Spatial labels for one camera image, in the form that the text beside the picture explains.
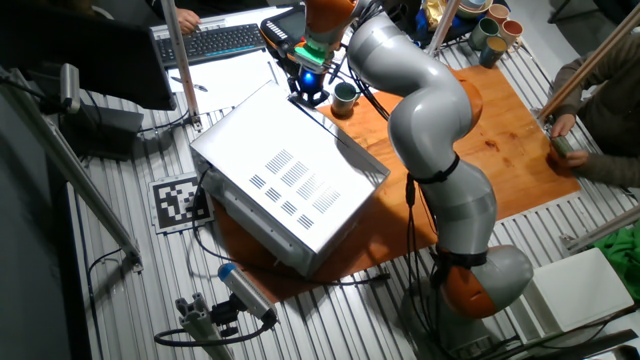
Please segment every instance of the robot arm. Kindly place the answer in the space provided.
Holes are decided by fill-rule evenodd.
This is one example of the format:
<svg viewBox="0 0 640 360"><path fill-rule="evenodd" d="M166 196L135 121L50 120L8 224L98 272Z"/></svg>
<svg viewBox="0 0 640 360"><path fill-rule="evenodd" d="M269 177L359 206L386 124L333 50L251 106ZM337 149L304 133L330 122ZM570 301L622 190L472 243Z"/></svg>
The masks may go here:
<svg viewBox="0 0 640 360"><path fill-rule="evenodd" d="M369 3L307 0L307 45L331 59L346 26ZM504 309L522 294L533 269L513 246L488 247L497 210L493 189L453 150L480 117L479 93L416 47L383 12L360 24L347 57L364 82L404 97L389 118L389 138L437 219L439 285L447 304L476 319Z"/></svg>

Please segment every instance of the person's hand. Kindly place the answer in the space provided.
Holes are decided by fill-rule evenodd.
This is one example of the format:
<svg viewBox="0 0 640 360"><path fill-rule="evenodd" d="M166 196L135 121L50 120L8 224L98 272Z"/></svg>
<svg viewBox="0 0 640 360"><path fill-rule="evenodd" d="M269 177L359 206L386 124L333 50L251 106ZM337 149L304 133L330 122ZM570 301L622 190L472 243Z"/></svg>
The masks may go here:
<svg viewBox="0 0 640 360"><path fill-rule="evenodd" d="M178 15L178 23L183 35L191 34L198 24L202 24L200 17L191 10L176 8L176 15Z"/></svg>
<svg viewBox="0 0 640 360"><path fill-rule="evenodd" d="M576 116L572 114L564 114L560 116L551 128L551 137L566 136L573 125L576 124Z"/></svg>
<svg viewBox="0 0 640 360"><path fill-rule="evenodd" d="M554 149L553 146L551 146L549 155L556 164L567 169L582 166L587 163L587 160L589 160L589 153L584 150L567 153L567 156L563 159L556 152L556 149Z"/></svg>

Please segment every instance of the wooden board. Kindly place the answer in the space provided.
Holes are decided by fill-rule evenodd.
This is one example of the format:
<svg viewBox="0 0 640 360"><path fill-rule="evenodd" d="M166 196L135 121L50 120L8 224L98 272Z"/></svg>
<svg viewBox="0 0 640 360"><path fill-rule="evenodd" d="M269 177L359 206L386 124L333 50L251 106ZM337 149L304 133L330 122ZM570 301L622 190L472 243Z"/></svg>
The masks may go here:
<svg viewBox="0 0 640 360"><path fill-rule="evenodd" d="M476 66L457 75L478 88L484 109L478 125L454 148L462 159L482 169L491 181L498 201L498 219L580 190L570 173L559 175L549 168L546 162L549 140L499 70ZM376 98L389 112L401 100L386 93L377 93ZM356 228L314 276L315 280L333 281L406 254L407 171L391 147L387 123L366 99L358 101L353 116L347 120L335 119L328 107L319 110L391 170ZM217 209L216 217L232 258L296 276L283 265L274 267L273 255L219 205ZM414 214L418 247L435 242L430 217L419 200ZM246 271L273 301L315 287L251 269Z"/></svg>

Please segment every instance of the black keyboard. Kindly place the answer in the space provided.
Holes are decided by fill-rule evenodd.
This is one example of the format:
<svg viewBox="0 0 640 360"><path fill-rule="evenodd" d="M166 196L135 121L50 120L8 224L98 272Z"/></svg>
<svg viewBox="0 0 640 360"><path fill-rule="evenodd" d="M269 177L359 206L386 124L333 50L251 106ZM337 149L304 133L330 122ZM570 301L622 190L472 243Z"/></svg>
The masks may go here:
<svg viewBox="0 0 640 360"><path fill-rule="evenodd" d="M198 64L246 54L264 48L257 24L198 31L183 37L189 64ZM165 68L176 67L171 39L156 40Z"/></svg>

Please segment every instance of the pen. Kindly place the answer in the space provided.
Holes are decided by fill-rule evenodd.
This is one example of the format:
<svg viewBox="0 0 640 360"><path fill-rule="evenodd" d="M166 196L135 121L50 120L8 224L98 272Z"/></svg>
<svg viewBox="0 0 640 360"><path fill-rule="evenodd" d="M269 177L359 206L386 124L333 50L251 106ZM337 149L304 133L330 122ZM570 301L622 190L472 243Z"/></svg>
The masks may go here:
<svg viewBox="0 0 640 360"><path fill-rule="evenodd" d="M179 77L175 77L172 76L171 79L173 79L174 81L179 82L180 84L182 84L182 79L180 79ZM202 92L209 92L209 90L207 90L206 87L202 86L202 85L198 85L198 84L193 84L193 87L197 90L200 90Z"/></svg>

